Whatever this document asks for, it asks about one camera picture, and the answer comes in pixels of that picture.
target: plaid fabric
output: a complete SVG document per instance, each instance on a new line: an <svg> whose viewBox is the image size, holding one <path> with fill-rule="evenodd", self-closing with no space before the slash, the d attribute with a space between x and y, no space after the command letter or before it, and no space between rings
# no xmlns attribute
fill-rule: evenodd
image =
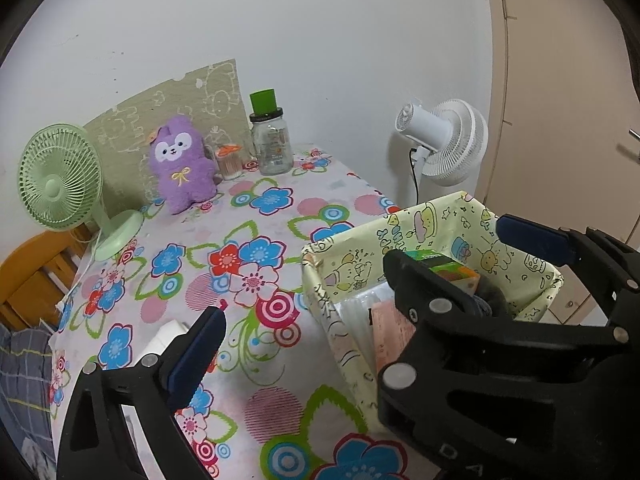
<svg viewBox="0 0 640 480"><path fill-rule="evenodd" d="M0 418L18 450L25 438L55 462L49 417L49 334L0 324Z"/></svg>

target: wooden chair backrest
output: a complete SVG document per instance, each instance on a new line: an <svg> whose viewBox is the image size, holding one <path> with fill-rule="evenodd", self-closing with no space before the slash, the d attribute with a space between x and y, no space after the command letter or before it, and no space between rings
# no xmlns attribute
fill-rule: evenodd
<svg viewBox="0 0 640 480"><path fill-rule="evenodd" d="M27 240L0 265L0 322L11 330L37 326L40 319L58 325L56 304L65 293L49 277L53 273L66 288L76 275L67 253L82 258L91 233L85 225L72 231L44 232Z"/></svg>

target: purple plush toy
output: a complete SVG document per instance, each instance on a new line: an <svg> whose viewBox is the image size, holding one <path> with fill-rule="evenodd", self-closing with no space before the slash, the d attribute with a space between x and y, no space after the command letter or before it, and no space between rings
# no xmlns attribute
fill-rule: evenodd
<svg viewBox="0 0 640 480"><path fill-rule="evenodd" d="M151 142L149 167L158 176L158 191L171 214L216 195L213 175L218 165L205 156L202 135L184 115L169 119L158 130Z"/></svg>

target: green cap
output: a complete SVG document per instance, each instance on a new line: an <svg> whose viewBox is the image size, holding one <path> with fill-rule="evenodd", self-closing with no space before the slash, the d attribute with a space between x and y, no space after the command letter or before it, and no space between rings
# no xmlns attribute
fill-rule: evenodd
<svg viewBox="0 0 640 480"><path fill-rule="evenodd" d="M276 104L276 92L273 88L260 90L249 95L251 104L254 107L254 114L257 116L271 114L278 109Z"/></svg>

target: fan base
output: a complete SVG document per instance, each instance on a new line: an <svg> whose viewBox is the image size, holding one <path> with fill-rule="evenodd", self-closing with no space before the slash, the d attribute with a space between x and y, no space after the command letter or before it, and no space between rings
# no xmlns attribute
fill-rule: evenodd
<svg viewBox="0 0 640 480"><path fill-rule="evenodd" d="M140 211L123 211L111 219L113 233L100 242L95 250L95 259L98 262L108 260L114 254L120 252L131 239L140 231L143 216Z"/></svg>

